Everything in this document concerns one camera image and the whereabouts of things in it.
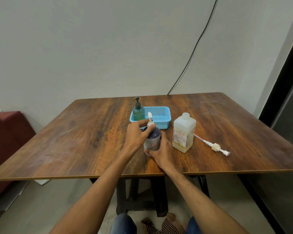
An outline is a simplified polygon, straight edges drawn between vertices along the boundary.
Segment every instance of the green pump bottle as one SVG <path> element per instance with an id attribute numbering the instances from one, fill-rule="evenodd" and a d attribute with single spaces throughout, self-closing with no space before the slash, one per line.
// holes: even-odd
<path id="1" fill-rule="evenodd" d="M 136 96 L 134 100 L 137 101 L 135 107 L 133 108 L 133 120 L 139 121 L 145 119 L 144 107 L 142 107 L 141 103 L 139 102 L 139 96 Z"/>

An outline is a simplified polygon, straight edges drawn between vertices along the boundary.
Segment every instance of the plaid scarf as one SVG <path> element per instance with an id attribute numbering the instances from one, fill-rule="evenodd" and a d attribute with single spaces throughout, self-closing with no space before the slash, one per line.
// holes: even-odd
<path id="1" fill-rule="evenodd" d="M 168 213 L 162 224 L 162 230 L 157 230 L 149 218 L 142 221 L 143 234 L 185 234 L 185 230 L 176 219 L 176 215 Z"/>

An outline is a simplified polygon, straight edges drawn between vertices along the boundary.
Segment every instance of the red sofa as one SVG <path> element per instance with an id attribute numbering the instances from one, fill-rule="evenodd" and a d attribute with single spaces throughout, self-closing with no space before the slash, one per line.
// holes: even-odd
<path id="1" fill-rule="evenodd" d="M 0 165 L 35 135 L 35 131 L 19 112 L 0 112 Z M 0 194 L 11 181 L 0 182 Z"/>

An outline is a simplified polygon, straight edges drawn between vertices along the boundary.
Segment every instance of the basket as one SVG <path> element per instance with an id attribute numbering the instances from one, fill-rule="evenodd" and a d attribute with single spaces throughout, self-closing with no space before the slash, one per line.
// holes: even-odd
<path id="1" fill-rule="evenodd" d="M 144 116 L 148 118 L 147 113 L 152 113 L 153 122 L 159 129 L 167 129 L 169 122 L 172 120 L 170 116 L 169 107 L 144 107 Z M 131 111 L 130 122 L 134 122 L 133 120 L 133 111 Z"/>

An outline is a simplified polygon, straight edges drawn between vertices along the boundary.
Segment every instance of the white wall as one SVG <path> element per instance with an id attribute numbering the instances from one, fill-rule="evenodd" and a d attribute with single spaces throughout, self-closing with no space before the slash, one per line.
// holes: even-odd
<path id="1" fill-rule="evenodd" d="M 167 94 L 213 3 L 0 0 L 0 109 L 22 111 L 39 131 L 78 98 Z M 293 0 L 219 0 L 172 94 L 221 91 L 260 112 L 292 23 Z"/>

